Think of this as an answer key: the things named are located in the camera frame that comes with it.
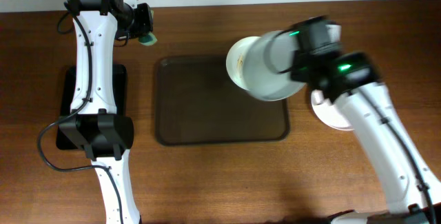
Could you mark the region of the pink plastic plate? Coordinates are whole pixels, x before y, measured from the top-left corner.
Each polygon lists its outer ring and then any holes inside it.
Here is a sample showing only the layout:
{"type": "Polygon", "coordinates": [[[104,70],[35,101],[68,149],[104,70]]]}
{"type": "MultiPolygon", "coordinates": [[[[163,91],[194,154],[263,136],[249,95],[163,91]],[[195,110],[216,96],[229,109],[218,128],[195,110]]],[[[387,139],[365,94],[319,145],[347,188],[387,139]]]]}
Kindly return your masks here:
{"type": "Polygon", "coordinates": [[[342,131],[352,131],[353,128],[346,118],[329,99],[326,99],[320,90],[313,90],[310,95],[314,114],[325,125],[342,131]]]}

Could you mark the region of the green yellow sponge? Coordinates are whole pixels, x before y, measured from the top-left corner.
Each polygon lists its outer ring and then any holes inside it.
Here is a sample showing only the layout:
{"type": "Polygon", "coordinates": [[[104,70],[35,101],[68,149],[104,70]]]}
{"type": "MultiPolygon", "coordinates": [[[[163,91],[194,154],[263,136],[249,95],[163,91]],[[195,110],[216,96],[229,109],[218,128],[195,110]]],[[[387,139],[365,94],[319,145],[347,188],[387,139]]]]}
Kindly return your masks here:
{"type": "Polygon", "coordinates": [[[149,32],[148,34],[139,37],[138,41],[141,45],[152,46],[157,42],[157,38],[152,32],[149,32]]]}

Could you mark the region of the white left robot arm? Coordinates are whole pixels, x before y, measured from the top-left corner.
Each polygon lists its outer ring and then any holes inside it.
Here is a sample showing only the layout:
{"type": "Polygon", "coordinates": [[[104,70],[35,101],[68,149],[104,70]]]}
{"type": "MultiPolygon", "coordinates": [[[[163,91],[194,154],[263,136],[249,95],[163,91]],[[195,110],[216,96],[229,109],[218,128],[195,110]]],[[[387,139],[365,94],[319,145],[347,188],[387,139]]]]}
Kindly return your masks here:
{"type": "Polygon", "coordinates": [[[152,31],[152,12],[140,0],[67,0],[76,32],[76,76],[70,112],[60,131],[85,152],[98,178],[107,223],[141,223],[132,192],[129,157],[134,124],[117,101],[126,70],[113,64],[115,41],[152,31]]]}

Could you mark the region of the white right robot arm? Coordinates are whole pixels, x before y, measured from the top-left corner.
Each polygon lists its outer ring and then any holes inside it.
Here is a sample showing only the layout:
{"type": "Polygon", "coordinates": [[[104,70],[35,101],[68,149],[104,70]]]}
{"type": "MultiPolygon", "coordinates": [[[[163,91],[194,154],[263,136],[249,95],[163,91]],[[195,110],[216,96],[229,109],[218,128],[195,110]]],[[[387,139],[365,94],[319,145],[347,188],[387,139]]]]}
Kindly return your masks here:
{"type": "Polygon", "coordinates": [[[285,30],[298,46],[285,72],[320,90],[348,120],[379,178],[387,210],[347,210],[315,223],[439,223],[440,180],[416,149],[369,57],[343,53],[328,25],[321,16],[285,30]]]}

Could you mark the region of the pale green plastic plate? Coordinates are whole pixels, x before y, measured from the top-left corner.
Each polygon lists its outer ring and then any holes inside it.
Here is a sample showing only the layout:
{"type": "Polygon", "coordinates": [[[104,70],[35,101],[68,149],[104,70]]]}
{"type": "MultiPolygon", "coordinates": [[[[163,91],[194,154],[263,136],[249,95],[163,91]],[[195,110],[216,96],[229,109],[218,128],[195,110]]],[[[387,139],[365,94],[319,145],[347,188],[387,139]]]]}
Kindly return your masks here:
{"type": "Polygon", "coordinates": [[[228,51],[226,68],[230,79],[261,101],[286,99],[305,84],[292,81],[290,73],[298,42],[289,34],[272,31],[261,37],[246,37],[228,51]]]}

